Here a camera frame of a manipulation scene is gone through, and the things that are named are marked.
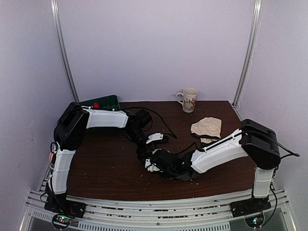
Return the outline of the green compartment tray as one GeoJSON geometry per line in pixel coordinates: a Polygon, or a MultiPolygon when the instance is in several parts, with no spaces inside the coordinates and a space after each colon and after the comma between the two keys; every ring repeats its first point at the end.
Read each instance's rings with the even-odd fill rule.
{"type": "Polygon", "coordinates": [[[116,95],[108,95],[100,98],[82,101],[79,104],[82,106],[93,108],[94,103],[98,103],[100,105],[99,109],[103,110],[112,110],[120,108],[118,97],[116,95]]]}

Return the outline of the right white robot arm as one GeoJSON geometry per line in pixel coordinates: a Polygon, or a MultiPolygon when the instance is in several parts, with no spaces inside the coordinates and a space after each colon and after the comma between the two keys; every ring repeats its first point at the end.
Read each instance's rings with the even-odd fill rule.
{"type": "Polygon", "coordinates": [[[183,157],[156,149],[146,159],[145,168],[163,173],[170,179],[192,180],[216,166],[242,157],[250,157],[256,165],[252,198],[246,205],[250,212],[255,213],[265,205],[281,157],[275,131],[253,120],[243,120],[240,128],[229,136],[183,157]]]}

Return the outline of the white patterned ceramic mug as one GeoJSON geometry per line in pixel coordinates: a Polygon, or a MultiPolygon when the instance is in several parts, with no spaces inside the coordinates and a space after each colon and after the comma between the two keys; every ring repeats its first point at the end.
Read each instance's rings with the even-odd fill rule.
{"type": "Polygon", "coordinates": [[[193,88],[185,88],[182,92],[175,95],[175,99],[182,105],[182,110],[186,113],[192,113],[195,109],[198,91],[193,88]]]}

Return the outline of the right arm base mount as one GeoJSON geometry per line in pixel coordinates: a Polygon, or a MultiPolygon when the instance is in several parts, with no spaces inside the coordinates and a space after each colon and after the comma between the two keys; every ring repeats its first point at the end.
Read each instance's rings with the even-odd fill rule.
{"type": "Polygon", "coordinates": [[[270,209],[271,203],[268,198],[250,198],[230,203],[232,216],[241,217],[270,209]]]}

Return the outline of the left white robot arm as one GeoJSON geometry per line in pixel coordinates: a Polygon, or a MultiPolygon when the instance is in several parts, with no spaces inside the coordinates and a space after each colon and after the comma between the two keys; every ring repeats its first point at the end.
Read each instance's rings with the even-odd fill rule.
{"type": "Polygon", "coordinates": [[[72,102],[57,121],[51,143],[51,176],[46,188],[48,203],[59,214],[69,210],[66,200],[66,183],[70,165],[76,150],[82,145],[86,130],[90,128],[123,128],[138,147],[147,148],[162,134],[146,136],[143,128],[152,120],[147,111],[141,109],[128,114],[126,109],[101,109],[72,102]]]}

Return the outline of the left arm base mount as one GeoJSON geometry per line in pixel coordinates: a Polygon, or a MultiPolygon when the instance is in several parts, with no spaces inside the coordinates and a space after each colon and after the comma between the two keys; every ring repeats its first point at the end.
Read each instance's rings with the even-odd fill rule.
{"type": "Polygon", "coordinates": [[[67,201],[66,205],[61,206],[58,203],[51,204],[46,202],[44,205],[44,209],[73,218],[83,218],[86,210],[86,204],[75,201],[67,201]]]}

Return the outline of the cream underwear navy trim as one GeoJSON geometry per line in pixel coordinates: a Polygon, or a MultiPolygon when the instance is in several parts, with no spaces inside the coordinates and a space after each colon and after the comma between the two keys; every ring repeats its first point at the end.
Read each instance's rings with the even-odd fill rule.
{"type": "Polygon", "coordinates": [[[214,117],[205,117],[191,124],[191,135],[200,138],[203,146],[209,146],[221,139],[222,121],[214,117]]]}

